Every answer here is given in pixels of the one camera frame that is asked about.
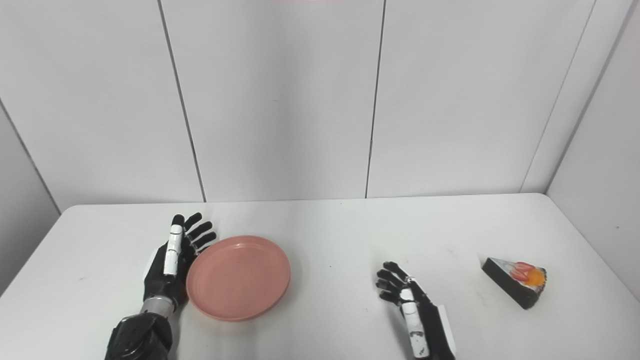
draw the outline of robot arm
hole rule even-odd
[[[456,345],[444,306],[435,306],[416,280],[387,261],[378,271],[380,298],[400,308],[416,359],[455,360]]]
[[[186,279],[196,257],[216,239],[202,214],[173,218],[169,240],[158,248],[145,277],[143,305],[111,332],[105,360],[166,360],[173,345],[168,318],[187,301]]]

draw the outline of panel seam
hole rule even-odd
[[[518,190],[518,192],[522,192],[522,188],[524,188],[524,183],[527,181],[527,177],[529,177],[529,172],[531,171],[531,167],[533,166],[533,161],[536,159],[536,155],[538,153],[538,150],[540,149],[540,144],[542,143],[542,139],[544,139],[545,133],[547,133],[547,128],[549,126],[549,122],[551,120],[551,116],[553,116],[553,114],[554,114],[554,110],[556,109],[556,104],[557,104],[558,99],[560,98],[560,94],[562,93],[562,90],[564,88],[564,83],[566,81],[566,78],[569,76],[569,72],[571,71],[571,67],[573,65],[573,61],[575,59],[575,55],[578,53],[578,49],[580,48],[580,44],[582,43],[582,37],[584,36],[584,32],[587,30],[587,25],[589,24],[589,20],[591,20],[591,14],[593,14],[593,9],[595,8],[597,2],[598,2],[598,0],[594,0],[593,4],[591,5],[591,9],[589,10],[589,15],[587,16],[587,20],[584,23],[584,27],[582,27],[582,32],[580,33],[580,37],[578,38],[578,43],[576,44],[575,49],[573,50],[573,55],[571,56],[571,60],[569,61],[569,66],[567,67],[567,70],[564,73],[564,77],[562,79],[562,83],[560,84],[560,89],[558,89],[558,93],[556,94],[556,98],[554,100],[554,103],[551,106],[551,111],[549,112],[549,116],[547,117],[547,121],[545,123],[545,127],[542,129],[542,134],[540,134],[540,139],[538,140],[538,144],[536,145],[536,149],[533,152],[533,156],[531,157],[531,161],[529,162],[529,167],[527,167],[527,172],[525,172],[525,174],[524,174],[524,178],[522,179],[522,184],[520,184],[520,189]]]
[[[187,135],[189,136],[189,145],[191,146],[191,153],[193,155],[193,163],[196,167],[196,174],[198,176],[198,183],[200,184],[200,193],[202,194],[202,202],[207,202],[207,197],[204,192],[204,185],[202,184],[202,175],[200,174],[200,166],[198,165],[198,156],[196,155],[196,148],[193,144],[193,137],[191,136],[191,126],[189,125],[189,118],[187,116],[187,108],[184,105],[184,96],[182,95],[182,87],[180,85],[180,77],[178,77],[178,69],[175,66],[175,58],[173,57],[173,48],[171,47],[171,39],[169,38],[169,30],[166,26],[166,19],[164,18],[164,10],[162,7],[162,1],[158,1],[158,8],[160,9],[160,18],[162,20],[162,26],[164,29],[164,37],[166,39],[166,46],[169,50],[169,57],[171,58],[171,66],[173,67],[173,76],[175,78],[175,84],[178,88],[178,96],[180,98],[180,106],[182,107],[182,115],[184,116],[184,125],[187,128]]]
[[[38,179],[42,183],[42,187],[44,187],[44,190],[47,193],[47,196],[49,196],[49,199],[51,199],[51,203],[53,204],[54,208],[56,208],[56,211],[58,212],[58,216],[62,215],[62,212],[60,211],[60,208],[58,207],[58,203],[56,203],[56,200],[53,198],[53,195],[51,194],[51,191],[49,190],[49,187],[47,186],[47,183],[44,182],[44,178],[42,177],[42,174],[40,173],[38,167],[36,166],[35,161],[33,161],[33,158],[31,157],[31,153],[29,152],[29,149],[27,149],[27,145],[24,143],[24,141],[22,141],[22,137],[20,136],[20,133],[18,132],[18,128],[15,127],[15,124],[13,123],[13,120],[11,119],[11,116],[9,116],[9,111],[6,109],[6,107],[4,107],[4,103],[2,102],[2,99],[0,99],[0,109],[2,109],[2,111],[4,112],[4,115],[6,116],[7,120],[9,121],[9,125],[13,129],[13,132],[15,133],[15,136],[18,138],[18,141],[20,142],[20,146],[22,147],[22,150],[27,155],[27,158],[29,159],[29,162],[31,163],[31,166],[33,167],[33,170],[35,170],[36,175],[38,176]]]
[[[371,116],[371,137],[369,138],[369,159],[367,160],[367,182],[364,189],[364,198],[369,195],[369,173],[371,171],[371,153],[373,152],[373,129],[376,124],[376,106],[378,104],[378,81],[380,80],[380,59],[382,58],[382,38],[385,32],[385,13],[387,12],[387,0],[382,3],[382,23],[380,25],[380,46],[378,47],[378,67],[376,68],[376,88],[373,94],[373,114]]]
[[[620,40],[622,39],[622,36],[624,35],[625,30],[627,29],[629,21],[631,20],[631,16],[633,16],[633,14],[634,14],[634,12],[636,10],[636,7],[638,5],[638,1],[639,0],[634,0],[631,3],[631,6],[629,6],[629,10],[627,12],[627,15],[625,16],[625,19],[622,21],[622,25],[620,26],[620,30],[618,31],[618,34],[616,35],[616,39],[613,42],[613,45],[611,46],[611,50],[609,51],[609,54],[607,55],[607,59],[604,61],[604,64],[602,65],[602,69],[600,69],[600,73],[598,75],[598,79],[596,80],[595,84],[593,85],[593,88],[591,89],[591,93],[589,94],[589,97],[587,98],[587,101],[584,103],[584,107],[582,108],[582,111],[580,112],[580,115],[578,116],[578,121],[575,123],[575,127],[573,128],[573,131],[572,131],[571,135],[569,136],[569,139],[568,139],[566,145],[564,146],[564,149],[562,151],[562,155],[560,156],[560,159],[559,159],[558,163],[556,164],[556,169],[554,170],[553,174],[551,175],[551,178],[549,179],[547,187],[545,188],[545,191],[544,191],[545,194],[548,193],[549,188],[551,187],[551,183],[553,183],[554,179],[556,178],[558,170],[560,169],[560,165],[562,165],[562,162],[564,161],[564,157],[566,156],[567,151],[569,151],[569,147],[571,146],[571,143],[573,142],[573,139],[575,138],[575,134],[578,131],[578,128],[580,127],[580,125],[582,124],[582,120],[584,119],[584,116],[587,113],[587,109],[591,105],[591,101],[593,100],[593,97],[594,97],[596,91],[598,90],[598,87],[600,86],[600,83],[602,82],[602,78],[604,77],[604,74],[607,71],[607,68],[609,67],[609,63],[611,62],[611,58],[613,58],[613,54],[616,52],[616,49],[618,48],[618,44],[620,43]]]

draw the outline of cake slice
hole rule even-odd
[[[482,270],[523,309],[531,308],[547,283],[547,271],[531,264],[487,258]]]

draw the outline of robotic hand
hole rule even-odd
[[[173,344],[168,318],[188,299],[185,283],[191,264],[216,239],[210,221],[188,232],[201,220],[200,213],[186,221],[180,214],[174,216],[169,240],[156,251],[145,277],[142,309],[113,329],[105,360],[168,358]]]
[[[444,306],[435,306],[413,277],[387,261],[378,271],[380,298],[398,307],[416,359],[455,360],[456,345]]]

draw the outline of white finger segment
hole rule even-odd
[[[404,322],[411,341],[411,349],[413,356],[417,359],[429,356],[429,347],[427,346],[427,337],[424,334],[424,327],[418,314],[418,307],[413,299],[411,289],[404,288],[400,291],[400,308],[404,315]]]
[[[182,241],[182,226],[171,225],[171,234],[166,243],[164,255],[164,274],[175,276],[178,273],[178,257],[180,256],[180,243]]]

